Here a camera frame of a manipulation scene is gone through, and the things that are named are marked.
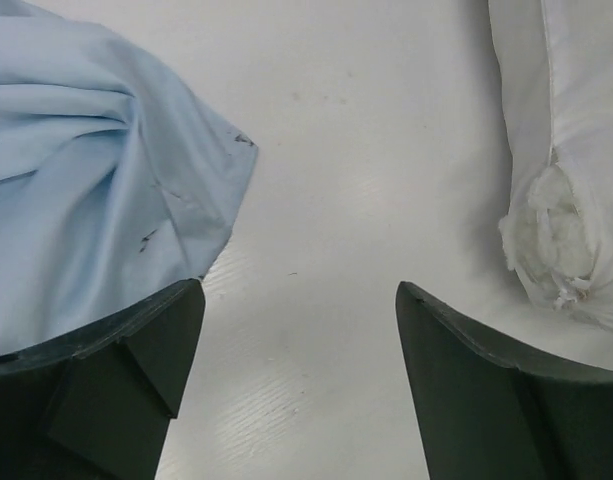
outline pillow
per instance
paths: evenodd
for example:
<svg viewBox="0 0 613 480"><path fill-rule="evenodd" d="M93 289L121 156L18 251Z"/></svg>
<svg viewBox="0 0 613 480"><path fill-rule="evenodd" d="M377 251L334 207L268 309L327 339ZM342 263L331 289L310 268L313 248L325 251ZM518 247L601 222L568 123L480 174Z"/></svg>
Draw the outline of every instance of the pillow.
<svg viewBox="0 0 613 480"><path fill-rule="evenodd" d="M513 178L500 223L532 303L613 328L613 0L490 0Z"/></svg>

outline blue cloth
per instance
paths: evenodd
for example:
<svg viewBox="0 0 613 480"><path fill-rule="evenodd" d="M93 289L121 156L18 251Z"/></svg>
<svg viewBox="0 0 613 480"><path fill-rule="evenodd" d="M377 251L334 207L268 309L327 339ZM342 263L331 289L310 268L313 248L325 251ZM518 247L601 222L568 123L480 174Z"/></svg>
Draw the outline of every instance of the blue cloth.
<svg viewBox="0 0 613 480"><path fill-rule="evenodd" d="M256 155L150 54L0 0L0 355L204 275Z"/></svg>

